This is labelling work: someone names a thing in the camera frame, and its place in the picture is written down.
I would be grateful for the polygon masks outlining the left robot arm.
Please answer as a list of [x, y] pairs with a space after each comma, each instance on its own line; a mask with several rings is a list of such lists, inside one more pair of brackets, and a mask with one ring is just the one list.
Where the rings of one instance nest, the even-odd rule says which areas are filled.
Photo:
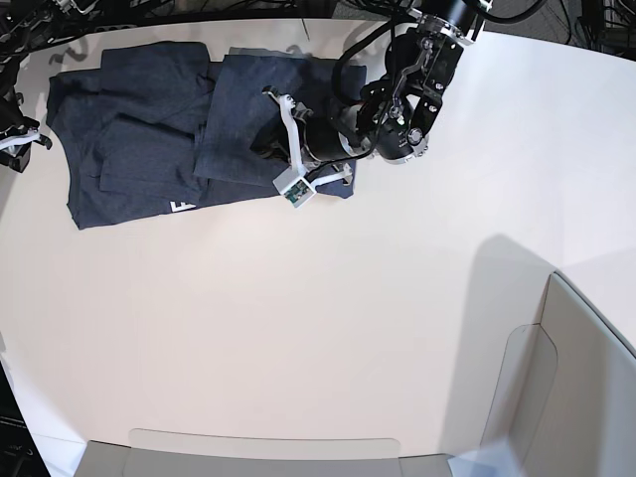
[[[285, 116], [291, 123], [277, 119], [262, 127], [251, 151], [264, 159], [299, 161], [311, 177], [345, 170], [373, 154], [399, 163], [424, 152], [461, 56], [490, 19], [491, 7], [489, 1], [379, 2], [375, 8], [387, 21], [336, 61], [323, 106], [289, 99]], [[384, 74], [349, 94], [346, 67], [383, 35], [391, 37]]]

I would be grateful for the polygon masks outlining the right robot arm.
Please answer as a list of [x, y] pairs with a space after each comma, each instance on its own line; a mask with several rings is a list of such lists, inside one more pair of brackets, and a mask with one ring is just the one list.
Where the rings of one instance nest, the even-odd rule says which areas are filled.
[[85, 34], [96, 1], [3, 1], [1, 3], [1, 136], [36, 129], [20, 109], [15, 84], [31, 54], [72, 42]]

